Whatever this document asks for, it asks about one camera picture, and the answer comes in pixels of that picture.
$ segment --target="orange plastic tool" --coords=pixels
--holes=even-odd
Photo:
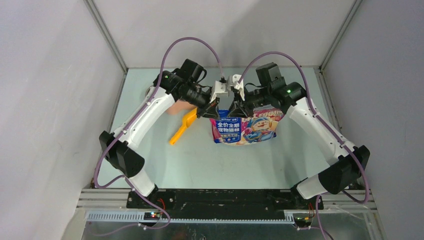
[[[188,112],[186,115],[182,117],[182,125],[179,127],[178,131],[174,134],[174,136],[169,141],[169,144],[174,145],[178,139],[183,135],[183,133],[186,131],[190,125],[197,119],[196,113],[198,112],[197,107],[190,112]]]

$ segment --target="floor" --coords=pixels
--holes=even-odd
[[[243,68],[225,68],[225,75],[241,74]],[[287,83],[303,85],[295,67],[280,68]],[[321,115],[328,118],[319,84],[312,67],[305,67],[310,94]],[[217,68],[207,69],[204,85],[219,79]],[[112,130],[121,125],[142,102],[158,69],[130,69],[116,110]],[[245,83],[258,84],[254,69]],[[221,99],[227,109],[232,98]],[[299,181],[328,167],[314,141],[291,119],[278,124],[277,137],[245,146],[214,143],[209,119],[197,119],[175,145],[168,141],[181,125],[185,112],[164,113],[141,141],[138,154],[145,158],[146,172],[159,188],[196,189],[288,189]],[[120,173],[107,161],[101,166],[98,181],[105,184]],[[127,188],[123,179],[112,188]]]

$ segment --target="white wall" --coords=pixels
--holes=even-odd
[[[423,239],[423,26],[422,1],[364,1],[325,73],[343,134],[371,151],[390,240]]]
[[[130,68],[160,67],[169,45],[182,37],[210,44],[224,66],[247,66],[258,55],[281,51],[299,64],[321,64],[354,0],[96,0],[99,11]],[[181,42],[166,59],[216,66],[200,43]],[[274,61],[268,56],[256,64]]]
[[[0,235],[60,239],[122,71],[83,0],[0,3]]]

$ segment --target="snack bag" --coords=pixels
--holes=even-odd
[[[232,146],[263,142],[277,136],[276,128],[284,114],[277,108],[259,108],[253,117],[226,117],[228,110],[219,110],[221,120],[210,118],[215,143]]]

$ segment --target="black mount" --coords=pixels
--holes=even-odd
[[[254,91],[244,89],[244,99],[239,91],[233,89],[234,101],[229,108],[228,117],[247,118],[253,116],[253,110],[266,105],[280,109],[284,114],[296,101],[306,97],[306,90],[297,82],[286,84],[278,65],[271,62],[256,68],[261,88]]]
[[[162,206],[174,219],[278,220],[284,210],[307,210],[316,197],[293,201],[287,189],[157,189],[149,200]],[[128,209],[152,209],[135,192],[128,194]],[[324,209],[323,202],[319,209]]]
[[[101,149],[104,151],[115,139],[113,133],[103,131],[98,137]],[[145,165],[145,159],[129,148],[126,141],[117,141],[107,152],[107,161],[116,169],[121,171],[127,178],[137,175]]]
[[[166,90],[167,94],[171,94],[175,101],[183,100],[195,105],[197,109],[197,117],[220,119],[218,113],[219,98],[213,102],[211,99],[211,88],[203,91],[203,86],[199,84],[201,73],[206,70],[196,62],[186,59],[181,68],[174,71],[163,71],[160,87]],[[153,85],[158,84],[158,77],[154,80]]]

